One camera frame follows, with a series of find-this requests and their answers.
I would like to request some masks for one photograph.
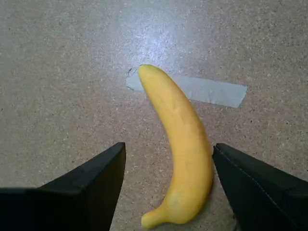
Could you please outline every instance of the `banana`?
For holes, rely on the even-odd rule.
[[[161,69],[143,64],[138,74],[168,136],[173,174],[161,205],[141,218],[146,229],[164,222],[185,224],[200,211],[213,182],[211,147],[189,100]]]

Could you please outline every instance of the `banana stem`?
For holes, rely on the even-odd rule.
[[[168,222],[166,216],[166,211],[160,206],[142,216],[141,226],[145,229],[154,228],[157,225]]]

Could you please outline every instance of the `masking tape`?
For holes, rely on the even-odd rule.
[[[244,99],[247,87],[220,81],[195,77],[171,77],[190,100],[237,108]],[[144,91],[137,68],[132,68],[126,85],[137,91]]]

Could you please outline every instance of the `floor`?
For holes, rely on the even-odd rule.
[[[112,231],[138,231],[172,159],[130,68],[248,87],[239,108],[192,102],[225,142],[308,180],[305,0],[0,0],[0,187],[40,186],[118,141],[127,165]],[[204,210],[158,231],[231,231],[217,177]]]

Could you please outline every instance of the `white tape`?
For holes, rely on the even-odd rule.
[[[171,77],[190,100],[219,104],[237,108],[246,95],[247,87],[220,81],[194,77]],[[138,77],[137,68],[132,68],[126,79],[126,85],[138,91],[144,91]]]

